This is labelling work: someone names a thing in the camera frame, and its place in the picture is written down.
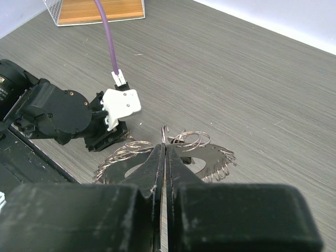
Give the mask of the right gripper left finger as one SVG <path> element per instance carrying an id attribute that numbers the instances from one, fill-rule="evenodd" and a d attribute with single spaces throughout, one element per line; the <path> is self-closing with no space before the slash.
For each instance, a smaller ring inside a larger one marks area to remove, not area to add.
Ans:
<path id="1" fill-rule="evenodd" d="M 6 196 L 1 251 L 159 251 L 166 147 L 116 185 L 22 184 Z"/>

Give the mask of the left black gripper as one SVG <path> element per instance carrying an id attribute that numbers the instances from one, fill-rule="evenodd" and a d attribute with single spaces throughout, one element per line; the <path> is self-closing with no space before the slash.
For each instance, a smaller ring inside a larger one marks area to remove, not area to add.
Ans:
<path id="1" fill-rule="evenodd" d="M 101 91 L 89 102 L 74 90 L 61 90 L 47 79 L 25 88 L 11 90 L 12 106 L 5 108 L 5 126 L 14 124 L 28 139 L 54 139 L 60 145 L 83 138 L 90 152 L 99 152 L 124 140 L 128 128 L 117 121 L 108 130 Z"/>

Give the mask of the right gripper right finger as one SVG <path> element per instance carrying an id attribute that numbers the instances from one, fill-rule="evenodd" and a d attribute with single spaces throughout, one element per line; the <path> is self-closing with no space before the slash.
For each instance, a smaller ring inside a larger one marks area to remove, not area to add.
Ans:
<path id="1" fill-rule="evenodd" d="M 301 192 L 286 184 L 205 183 L 166 148 L 169 251 L 322 251 Z"/>

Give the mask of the metal disc with keyrings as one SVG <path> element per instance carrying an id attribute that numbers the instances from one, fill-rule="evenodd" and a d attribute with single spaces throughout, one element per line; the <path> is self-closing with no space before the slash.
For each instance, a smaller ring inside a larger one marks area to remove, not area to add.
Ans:
<path id="1" fill-rule="evenodd" d="M 236 165 L 234 152 L 212 144 L 205 132 L 184 130 L 175 137 L 164 136 L 163 141 L 165 150 L 149 141 L 127 142 L 99 164 L 93 182 L 144 185 L 164 173 L 171 182 L 211 183 L 229 176 L 229 166 Z"/>

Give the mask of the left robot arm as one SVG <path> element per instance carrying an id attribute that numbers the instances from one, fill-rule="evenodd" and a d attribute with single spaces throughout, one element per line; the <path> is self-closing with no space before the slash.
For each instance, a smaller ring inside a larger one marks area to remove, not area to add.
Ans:
<path id="1" fill-rule="evenodd" d="M 123 141 L 128 132 L 126 123 L 120 120 L 108 129 L 104 94 L 97 93 L 89 102 L 77 91 L 62 90 L 1 59 L 1 131 L 13 124 L 28 139 L 54 139 L 65 145 L 83 138 L 88 151 L 104 150 Z"/>

